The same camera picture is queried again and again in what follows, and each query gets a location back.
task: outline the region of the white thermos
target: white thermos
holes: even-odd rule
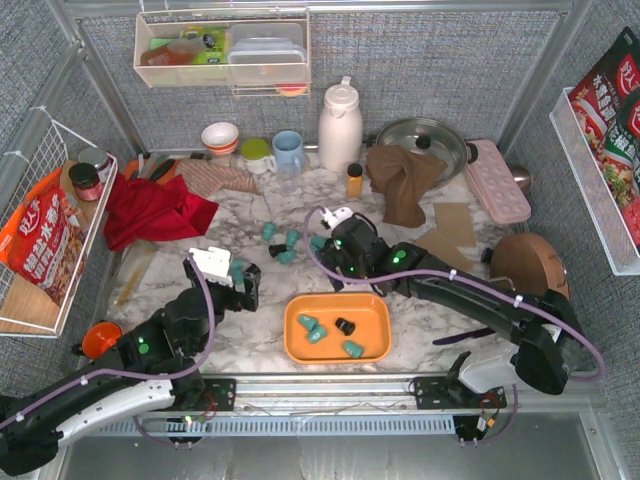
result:
[[[359,160],[362,147],[360,100],[350,82],[351,77],[343,77],[340,84],[329,87],[318,125],[322,166],[338,173],[346,172],[349,164]]]

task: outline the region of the red cloth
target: red cloth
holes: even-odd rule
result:
[[[118,174],[107,210],[104,235],[109,249],[117,252],[138,238],[169,241],[204,235],[218,204],[190,193],[182,176],[158,185]]]

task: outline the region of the orange cup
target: orange cup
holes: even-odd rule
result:
[[[82,339],[82,352],[95,360],[113,347],[122,336],[122,329],[112,322],[100,322],[89,329]]]

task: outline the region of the metal pot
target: metal pot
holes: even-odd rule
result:
[[[436,188],[443,186],[467,165],[478,158],[478,149],[465,142],[444,123],[429,118],[407,118],[384,127],[376,145],[400,145],[407,150],[429,154],[443,160],[447,168],[438,177]]]

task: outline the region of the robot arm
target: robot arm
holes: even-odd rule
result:
[[[0,397],[0,421],[18,415],[16,422],[0,432],[2,470],[12,476],[28,473],[51,461],[60,446],[68,446],[104,425],[174,404],[188,409],[197,402],[204,390],[197,370],[174,380],[136,380],[111,375],[86,380],[88,374],[104,368],[160,375],[181,372],[194,365],[192,357],[201,353],[207,343],[209,321],[195,273],[188,261],[184,266],[193,286],[120,337],[116,345],[96,360],[33,395]],[[207,281],[216,308],[216,324],[223,320],[225,310],[258,308],[260,269],[249,265],[242,270],[242,278],[244,285],[235,286]],[[20,418],[25,407],[73,380],[79,381],[80,386],[52,396]]]
[[[324,213],[324,224],[331,229],[332,242],[318,251],[318,258],[329,269],[350,278],[374,278],[387,274],[429,269],[451,272],[452,267],[428,251],[409,243],[389,247],[366,217],[342,208]],[[467,275],[455,272],[460,279],[473,280],[482,288],[509,292]],[[336,290],[342,282],[331,279]],[[412,276],[376,284],[380,293],[397,292],[406,297],[430,300],[482,322],[512,347],[496,352],[479,352],[466,356],[459,367],[459,379],[476,393],[503,385],[504,372],[515,372],[522,381],[548,394],[564,390],[574,368],[579,345],[569,335],[554,329],[547,321],[522,308],[516,308],[487,295],[482,289],[440,276]],[[568,300],[555,291],[542,297],[520,295],[522,302],[536,306],[580,331],[578,320]]]

